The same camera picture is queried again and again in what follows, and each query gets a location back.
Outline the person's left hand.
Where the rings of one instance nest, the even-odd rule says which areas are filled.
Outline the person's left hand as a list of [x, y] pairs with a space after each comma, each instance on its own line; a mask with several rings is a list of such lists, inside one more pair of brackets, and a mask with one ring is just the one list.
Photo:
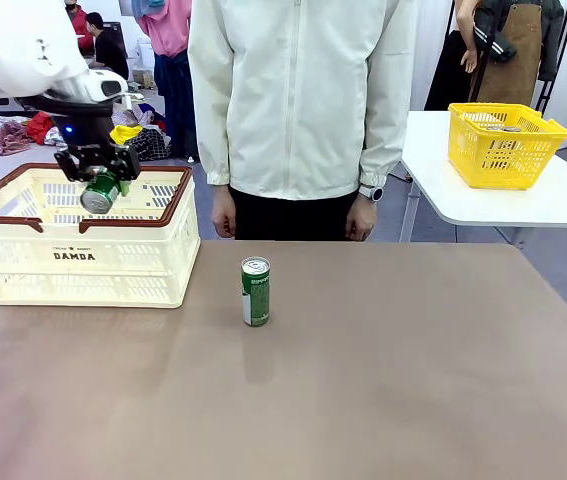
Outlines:
[[376, 221], [376, 203], [358, 195], [347, 215], [346, 238], [354, 242], [364, 242], [371, 235]]

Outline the person's right hand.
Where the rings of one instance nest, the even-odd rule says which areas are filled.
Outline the person's right hand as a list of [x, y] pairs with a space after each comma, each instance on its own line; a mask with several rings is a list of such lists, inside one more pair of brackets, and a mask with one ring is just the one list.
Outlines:
[[227, 185], [214, 187], [211, 220], [219, 237], [235, 237], [236, 207]]

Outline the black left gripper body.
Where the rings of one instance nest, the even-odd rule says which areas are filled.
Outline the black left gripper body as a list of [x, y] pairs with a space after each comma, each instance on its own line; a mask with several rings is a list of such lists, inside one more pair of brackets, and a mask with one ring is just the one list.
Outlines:
[[51, 116], [68, 146], [107, 145], [111, 141], [110, 132], [114, 125], [110, 101], [80, 103], [38, 98], [37, 109]]

